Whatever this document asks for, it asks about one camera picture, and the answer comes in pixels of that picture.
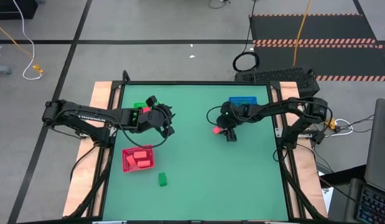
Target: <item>computer monitor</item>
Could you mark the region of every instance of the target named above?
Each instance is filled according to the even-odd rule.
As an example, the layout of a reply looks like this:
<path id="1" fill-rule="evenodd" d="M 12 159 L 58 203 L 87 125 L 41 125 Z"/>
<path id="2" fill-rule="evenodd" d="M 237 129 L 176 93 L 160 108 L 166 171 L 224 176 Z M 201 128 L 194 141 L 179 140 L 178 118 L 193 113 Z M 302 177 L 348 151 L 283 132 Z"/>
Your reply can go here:
<path id="1" fill-rule="evenodd" d="M 385 99 L 376 100 L 365 181 L 385 191 Z"/>

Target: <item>keyboard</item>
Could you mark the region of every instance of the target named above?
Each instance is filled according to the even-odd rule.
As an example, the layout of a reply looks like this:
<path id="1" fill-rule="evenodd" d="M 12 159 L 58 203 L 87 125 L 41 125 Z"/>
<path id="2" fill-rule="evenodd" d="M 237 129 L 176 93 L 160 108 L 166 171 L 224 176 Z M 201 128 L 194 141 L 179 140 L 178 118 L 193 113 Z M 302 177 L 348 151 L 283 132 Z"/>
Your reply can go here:
<path id="1" fill-rule="evenodd" d="M 365 224 L 385 224 L 385 192 L 364 185 L 356 219 Z"/>

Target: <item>gray concrete floor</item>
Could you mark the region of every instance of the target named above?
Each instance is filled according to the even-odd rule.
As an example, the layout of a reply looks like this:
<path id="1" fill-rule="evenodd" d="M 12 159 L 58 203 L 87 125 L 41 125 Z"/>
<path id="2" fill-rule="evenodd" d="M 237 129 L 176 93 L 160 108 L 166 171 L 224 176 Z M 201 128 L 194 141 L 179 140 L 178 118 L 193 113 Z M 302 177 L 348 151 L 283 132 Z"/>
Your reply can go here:
<path id="1" fill-rule="evenodd" d="M 46 0 L 35 18 L 26 22 L 29 37 L 73 39 L 85 2 Z M 385 40 L 385 0 L 371 2 L 361 0 L 376 37 Z M 259 0 L 255 13 L 304 13 L 307 3 L 308 0 Z M 214 10 L 207 7 L 206 0 L 93 0 L 81 39 L 245 39 L 252 4 L 251 0 L 233 0 Z M 352 0 L 313 0 L 310 12 L 351 13 L 356 9 Z M 0 25 L 16 39 L 23 39 L 20 21 L 0 21 Z M 52 97 L 69 47 L 37 45 L 37 60 L 46 74 L 35 82 L 22 78 L 28 57 L 14 45 L 2 45 L 0 49 L 0 64 L 16 66 L 12 75 L 0 75 L 0 223 L 7 222 L 14 205 L 42 126 L 44 103 Z M 231 63 L 243 47 L 78 45 L 60 98 L 87 105 L 94 82 L 118 80 L 124 69 L 133 80 L 232 80 L 235 72 Z M 242 58 L 239 64 L 248 67 L 250 60 Z M 329 102 L 336 118 L 348 121 L 373 114 L 375 100 L 385 98 L 385 83 L 319 84 L 322 90 L 318 96 Z M 363 123 L 357 129 L 370 125 Z M 317 151 L 333 170 L 364 164 L 369 136 L 370 133 L 354 133 L 332 137 Z M 18 222 L 62 216 L 77 149 L 76 139 L 49 131 Z"/>

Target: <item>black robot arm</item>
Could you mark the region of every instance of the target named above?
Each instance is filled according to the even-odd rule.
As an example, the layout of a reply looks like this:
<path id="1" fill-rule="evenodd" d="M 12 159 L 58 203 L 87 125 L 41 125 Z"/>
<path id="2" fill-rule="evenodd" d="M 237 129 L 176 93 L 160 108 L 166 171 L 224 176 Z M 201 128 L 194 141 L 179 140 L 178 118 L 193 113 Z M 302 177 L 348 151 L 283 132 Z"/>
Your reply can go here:
<path id="1" fill-rule="evenodd" d="M 124 129 L 130 133 L 142 133 L 155 128 L 162 137 L 174 133 L 170 126 L 172 118 L 171 107 L 163 104 L 156 105 L 155 96 L 146 101 L 148 108 L 119 108 L 104 110 L 89 106 L 78 105 L 65 100 L 48 101 L 42 121 L 48 127 L 54 128 L 65 125 L 75 130 L 77 134 L 86 134 L 100 147 L 111 147 L 114 137 L 108 127 L 97 128 L 85 120 L 108 122 L 116 129 Z"/>
<path id="2" fill-rule="evenodd" d="M 234 128 L 243 123 L 255 123 L 267 116 L 293 113 L 299 119 L 292 125 L 282 129 L 281 144 L 283 147 L 294 149 L 297 138 L 301 132 L 311 124 L 319 124 L 326 120 L 327 102 L 320 98 L 289 98 L 288 100 L 266 105 L 241 105 L 236 106 L 227 101 L 221 106 L 221 115 L 217 118 L 215 133 L 222 133 L 227 141 L 236 141 Z"/>

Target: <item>cable connector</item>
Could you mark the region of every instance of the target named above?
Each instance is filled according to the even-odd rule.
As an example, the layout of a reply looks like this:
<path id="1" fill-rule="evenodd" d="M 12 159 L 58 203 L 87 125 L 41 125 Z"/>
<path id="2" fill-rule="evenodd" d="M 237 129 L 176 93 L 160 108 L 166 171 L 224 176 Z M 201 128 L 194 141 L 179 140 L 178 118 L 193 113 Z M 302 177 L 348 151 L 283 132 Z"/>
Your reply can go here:
<path id="1" fill-rule="evenodd" d="M 325 125 L 327 125 L 330 129 L 335 130 L 336 129 L 336 121 L 334 119 L 328 121 L 326 120 Z"/>
<path id="2" fill-rule="evenodd" d="M 335 133 L 339 133 L 340 131 L 344 130 L 345 128 L 342 128 L 341 126 L 337 126 L 335 128 Z"/>
<path id="3" fill-rule="evenodd" d="M 36 72 L 38 72 L 39 74 L 43 75 L 44 70 L 40 67 L 40 65 L 34 65 L 34 66 L 32 66 L 32 68 L 33 68 Z"/>

